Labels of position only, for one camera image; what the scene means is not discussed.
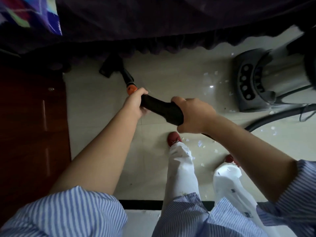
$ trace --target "door panel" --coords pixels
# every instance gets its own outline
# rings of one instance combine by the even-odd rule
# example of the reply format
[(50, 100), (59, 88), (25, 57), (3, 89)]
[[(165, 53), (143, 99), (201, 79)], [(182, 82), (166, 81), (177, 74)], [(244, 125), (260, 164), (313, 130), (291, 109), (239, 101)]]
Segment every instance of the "door panel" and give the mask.
[(0, 64), (0, 226), (47, 195), (70, 160), (62, 75)]

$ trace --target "red shoe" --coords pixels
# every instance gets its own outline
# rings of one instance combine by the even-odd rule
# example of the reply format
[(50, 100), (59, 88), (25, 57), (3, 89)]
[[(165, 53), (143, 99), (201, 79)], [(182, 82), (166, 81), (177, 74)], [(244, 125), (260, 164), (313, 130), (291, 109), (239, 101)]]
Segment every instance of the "red shoe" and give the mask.
[(240, 167), (240, 164), (234, 159), (234, 157), (231, 154), (229, 154), (229, 155), (227, 155), (225, 157), (225, 161), (224, 162), (226, 162), (226, 163), (233, 163), (233, 164), (237, 165), (238, 167)]
[(168, 146), (171, 147), (173, 144), (177, 142), (182, 142), (182, 140), (179, 133), (176, 131), (173, 131), (169, 133), (167, 137), (167, 142), (168, 142)]

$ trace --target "striped shirt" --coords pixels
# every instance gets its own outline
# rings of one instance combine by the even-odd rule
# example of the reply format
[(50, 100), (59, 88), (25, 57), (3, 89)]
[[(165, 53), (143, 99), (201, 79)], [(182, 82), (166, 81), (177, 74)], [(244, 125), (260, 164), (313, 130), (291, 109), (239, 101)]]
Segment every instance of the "striped shirt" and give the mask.
[[(277, 203), (260, 203), (257, 213), (266, 226), (287, 225), (298, 237), (315, 236), (316, 162), (298, 161), (298, 176)], [(77, 186), (27, 204), (4, 224), (0, 237), (122, 236), (127, 222), (119, 201)], [(199, 196), (174, 199), (158, 221), (158, 236), (267, 236), (223, 198), (208, 213)]]

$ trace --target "tile floor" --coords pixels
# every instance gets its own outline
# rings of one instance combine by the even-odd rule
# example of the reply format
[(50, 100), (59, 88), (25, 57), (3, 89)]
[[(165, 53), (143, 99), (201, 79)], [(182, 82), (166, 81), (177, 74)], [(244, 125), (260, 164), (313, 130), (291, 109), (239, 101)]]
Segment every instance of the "tile floor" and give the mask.
[[(300, 31), (292, 27), (278, 37), (248, 38), (236, 47), (222, 43), (210, 51), (196, 48), (178, 54), (167, 51), (160, 55), (136, 53), (125, 60), (125, 67), (139, 87), (145, 87), (158, 99), (169, 102), (175, 95), (198, 97), (221, 115), (246, 126), (254, 119), (268, 115), (268, 111), (238, 112), (234, 95), (229, 94), (233, 92), (229, 76), (232, 58), (253, 48), (276, 48), (298, 35)], [(64, 75), (73, 158), (105, 127), (127, 96), (123, 78), (119, 74), (110, 79), (103, 77), (98, 73), (101, 64), (86, 60)], [(315, 127), (316, 118), (300, 123), (298, 117), (292, 117), (263, 126), (253, 134), (296, 159), (315, 160)], [(154, 113), (139, 121), (115, 192), (118, 199), (163, 199), (168, 164), (166, 137), (175, 130), (175, 126)], [(183, 134), (182, 137), (189, 140), (184, 142), (196, 158), (195, 172), (202, 200), (214, 200), (213, 171), (223, 161), (227, 150), (203, 135)], [(205, 148), (198, 147), (199, 140)], [(242, 183), (257, 201), (265, 200), (246, 174), (242, 176)]]

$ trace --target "vacuum handle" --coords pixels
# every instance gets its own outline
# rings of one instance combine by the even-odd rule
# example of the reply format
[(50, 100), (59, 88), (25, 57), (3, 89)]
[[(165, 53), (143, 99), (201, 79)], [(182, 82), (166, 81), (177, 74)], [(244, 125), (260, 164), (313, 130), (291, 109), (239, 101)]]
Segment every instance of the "vacuum handle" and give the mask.
[(179, 126), (183, 124), (183, 113), (174, 102), (164, 102), (149, 95), (142, 95), (142, 107), (161, 115), (170, 124)]

